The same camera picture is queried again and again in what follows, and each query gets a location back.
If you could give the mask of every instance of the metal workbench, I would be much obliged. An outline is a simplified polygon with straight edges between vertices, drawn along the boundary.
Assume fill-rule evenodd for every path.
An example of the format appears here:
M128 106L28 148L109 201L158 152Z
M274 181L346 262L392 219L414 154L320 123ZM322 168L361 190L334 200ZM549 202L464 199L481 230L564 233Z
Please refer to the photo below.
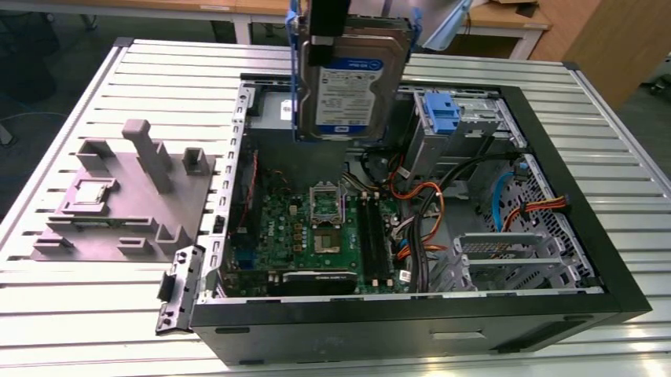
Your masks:
M194 335L154 337L166 264L33 262L80 162L84 137L130 146L128 118L152 123L168 152L217 155L232 133L241 72L286 73L286 49L136 40L116 46L0 225L0 375L653 375L671 370L671 185L579 71L559 63L413 56L410 82L521 87L560 155L648 296L651 313L589 330L533 354L274 365L232 370ZM213 179L212 188L220 184ZM202 215L202 229L212 227Z

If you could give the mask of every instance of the green circuit board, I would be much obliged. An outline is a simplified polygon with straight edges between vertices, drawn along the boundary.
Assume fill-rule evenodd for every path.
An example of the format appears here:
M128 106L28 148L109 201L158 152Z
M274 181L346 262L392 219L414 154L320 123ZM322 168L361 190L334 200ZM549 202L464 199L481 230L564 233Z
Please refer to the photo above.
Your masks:
M404 287L394 280L390 286L386 282L378 282L377 287L364 283L356 197L344 196L341 205L342 224L313 227L309 195L273 194L262 198L257 248L233 249L238 271L234 272L236 283L226 289L228 295L265 296L266 272L285 270L353 272L358 276L356 294L402 291ZM330 213L337 205L316 200L316 210ZM393 200L380 200L380 213L386 219L397 214Z

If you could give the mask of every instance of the desk leg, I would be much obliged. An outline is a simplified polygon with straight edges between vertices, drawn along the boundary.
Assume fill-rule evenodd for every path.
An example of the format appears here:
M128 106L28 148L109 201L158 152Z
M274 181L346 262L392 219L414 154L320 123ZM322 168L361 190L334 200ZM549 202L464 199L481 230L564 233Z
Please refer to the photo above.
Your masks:
M94 30L97 28L97 16L89 16L88 14L80 14L81 22L86 31Z
M252 24L248 20L233 20L232 25L234 27L234 39L238 45L252 44Z
M543 30L527 30L524 36L516 41L515 49L512 49L509 59L527 60L537 40L543 35Z

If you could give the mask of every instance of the hard drive label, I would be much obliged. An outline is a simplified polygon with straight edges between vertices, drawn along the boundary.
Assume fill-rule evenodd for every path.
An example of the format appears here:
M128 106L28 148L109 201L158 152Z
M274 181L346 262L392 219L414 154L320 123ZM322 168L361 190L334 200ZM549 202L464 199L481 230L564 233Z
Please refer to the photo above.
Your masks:
M382 74L380 59L334 58L320 69L316 125L324 134L356 134L373 111L370 84Z

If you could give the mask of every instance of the wooden desk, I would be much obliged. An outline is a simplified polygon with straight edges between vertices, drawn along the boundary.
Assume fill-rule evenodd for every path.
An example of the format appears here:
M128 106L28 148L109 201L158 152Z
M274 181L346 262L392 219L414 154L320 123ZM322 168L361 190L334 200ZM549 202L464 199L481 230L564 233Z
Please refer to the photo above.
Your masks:
M32 12L96 14L229 21L237 43L252 44L250 24L284 24L288 0L0 0L0 9ZM511 59L527 59L551 23L539 11L525 18L515 6L495 2L471 9L471 35L517 38Z
M489 2L471 9L471 35L516 38L508 59L525 60L536 47L543 31L549 30L552 24L540 10L528 18L515 13L515 5Z

